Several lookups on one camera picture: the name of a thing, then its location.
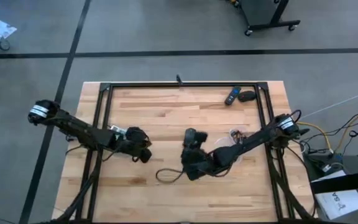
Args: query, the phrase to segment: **caster wheel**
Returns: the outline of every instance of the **caster wheel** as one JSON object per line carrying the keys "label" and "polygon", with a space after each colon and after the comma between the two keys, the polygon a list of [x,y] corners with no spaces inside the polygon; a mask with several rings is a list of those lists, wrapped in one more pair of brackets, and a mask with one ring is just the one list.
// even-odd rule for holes
{"label": "caster wheel", "polygon": [[254,31],[252,31],[252,30],[246,30],[246,31],[244,32],[244,34],[245,34],[247,37],[249,37],[253,32],[254,32]]}
{"label": "caster wheel", "polygon": [[7,51],[11,48],[10,43],[5,38],[1,38],[0,40],[0,49],[3,51]]}
{"label": "caster wheel", "polygon": [[296,27],[297,27],[297,25],[291,25],[291,26],[288,27],[288,30],[289,31],[294,31]]}

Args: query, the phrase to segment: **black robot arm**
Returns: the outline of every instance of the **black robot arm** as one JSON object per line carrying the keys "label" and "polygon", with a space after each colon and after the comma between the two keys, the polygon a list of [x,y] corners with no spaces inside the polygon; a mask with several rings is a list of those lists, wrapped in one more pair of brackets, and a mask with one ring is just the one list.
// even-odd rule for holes
{"label": "black robot arm", "polygon": [[99,148],[111,152],[121,152],[131,155],[134,162],[140,159],[144,163],[152,155],[148,149],[151,145],[150,139],[140,128],[130,127],[126,131],[94,128],[60,109],[60,105],[53,101],[35,102],[28,119],[35,125],[58,127],[63,134],[76,137],[78,142],[89,150],[95,151]]}
{"label": "black robot arm", "polygon": [[201,144],[205,142],[207,134],[190,128],[186,130],[181,154],[183,171],[190,180],[199,179],[204,175],[224,176],[240,155],[263,143],[271,144],[277,148],[287,147],[291,139],[298,139],[308,131],[309,129],[299,129],[290,114],[281,114],[276,116],[266,127],[243,139],[239,144],[219,147],[206,153],[201,149]]}

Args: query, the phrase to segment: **wooden table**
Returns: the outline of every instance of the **wooden table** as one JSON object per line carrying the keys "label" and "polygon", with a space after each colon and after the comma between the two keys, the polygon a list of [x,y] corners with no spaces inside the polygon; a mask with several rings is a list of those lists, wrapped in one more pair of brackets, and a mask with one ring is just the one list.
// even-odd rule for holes
{"label": "wooden table", "polygon": [[[290,113],[283,82],[268,82],[268,85],[275,115]],[[98,82],[83,84],[75,115],[90,124],[98,90]],[[117,154],[102,164],[94,222],[276,221],[263,146],[244,154],[242,160],[222,178],[205,176],[190,181],[183,175],[170,185],[155,179],[155,173],[161,168],[181,169],[181,145],[187,128],[208,132],[208,140],[203,144],[207,152],[217,148],[215,142],[228,136],[232,128],[242,126],[248,134],[260,129],[255,101],[240,103],[236,100],[230,107],[223,104],[230,90],[230,87],[115,88],[109,125],[142,128],[152,140],[150,150],[153,156],[143,164]],[[77,142],[72,142],[69,148],[77,145]],[[296,144],[290,146],[300,154]],[[85,157],[85,149],[67,155],[54,218],[62,214],[60,210],[66,209],[78,193]],[[290,151],[285,153],[284,161],[292,192],[307,211],[312,211],[313,198],[305,168]],[[164,174],[163,177],[175,176]],[[280,198],[287,216],[282,192]],[[89,193],[84,211],[88,209],[88,200]]]}

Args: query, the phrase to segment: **black floor stripe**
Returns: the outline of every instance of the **black floor stripe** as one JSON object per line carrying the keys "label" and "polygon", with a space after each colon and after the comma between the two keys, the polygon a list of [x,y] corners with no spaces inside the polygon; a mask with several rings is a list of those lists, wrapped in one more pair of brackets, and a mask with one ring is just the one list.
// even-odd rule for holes
{"label": "black floor stripe", "polygon": [[67,58],[69,53],[0,54],[0,59],[15,58]]}
{"label": "black floor stripe", "polygon": [[76,53],[76,58],[104,57],[162,57],[162,56],[204,56],[204,55],[286,55],[286,54],[356,54],[358,48],[346,49],[277,49],[277,50],[171,50],[147,52],[95,52]]}
{"label": "black floor stripe", "polygon": [[208,55],[287,55],[287,54],[356,54],[358,48],[343,49],[267,49],[267,50],[161,50],[141,52],[83,52],[46,54],[0,54],[0,59],[15,58],[105,58],[105,57],[163,57]]}
{"label": "black floor stripe", "polygon": [[[62,77],[60,79],[58,90],[57,90],[56,96],[55,96],[55,101],[58,103],[60,103],[62,101],[63,92],[65,90],[65,86],[67,83],[68,75],[70,73],[71,65],[73,63],[75,51],[76,51],[78,43],[80,41],[81,32],[83,30],[86,15],[90,8],[90,3],[91,3],[91,0],[85,1],[83,10],[82,10],[82,13],[80,16],[80,20],[78,21],[77,29],[75,31],[74,39],[73,39],[73,42],[72,42],[71,48],[70,48],[70,54],[67,58],[65,67],[63,69]],[[48,128],[46,129],[45,134],[44,134],[44,139],[42,140],[40,153],[38,155],[37,163],[35,165],[35,169],[34,169],[32,179],[31,179],[29,191],[27,192],[27,196],[25,198],[23,210],[22,210],[21,217],[19,220],[20,224],[25,224],[25,223],[29,222],[31,210],[32,210],[32,207],[34,204],[34,199],[35,199],[35,196],[37,195],[37,190],[38,190],[40,178],[42,175],[42,170],[44,169],[44,164],[45,164],[45,160],[47,157],[50,140],[52,139],[52,133],[53,133],[53,126],[48,126]]]}

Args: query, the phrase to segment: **gray floor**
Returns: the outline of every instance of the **gray floor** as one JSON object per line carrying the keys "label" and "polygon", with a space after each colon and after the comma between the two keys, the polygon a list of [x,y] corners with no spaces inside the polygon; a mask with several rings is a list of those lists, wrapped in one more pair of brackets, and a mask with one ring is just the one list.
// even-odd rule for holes
{"label": "gray floor", "polygon": [[[18,28],[8,53],[68,52],[83,4],[0,0],[0,19]],[[283,18],[301,25],[245,37],[242,16],[220,0],[92,0],[77,52],[358,48],[358,0],[292,0]],[[6,220],[19,220],[45,131],[27,122],[28,110],[35,100],[54,98],[65,61],[0,59],[0,217]],[[62,107],[75,112],[85,81],[164,81],[178,73],[184,80],[284,80],[291,108],[305,115],[358,95],[358,54],[76,58]],[[329,131],[355,113],[358,99],[304,121]],[[51,216],[66,148],[55,131],[31,222]],[[358,154],[358,137],[346,154]],[[358,223],[358,212],[341,221]]]}

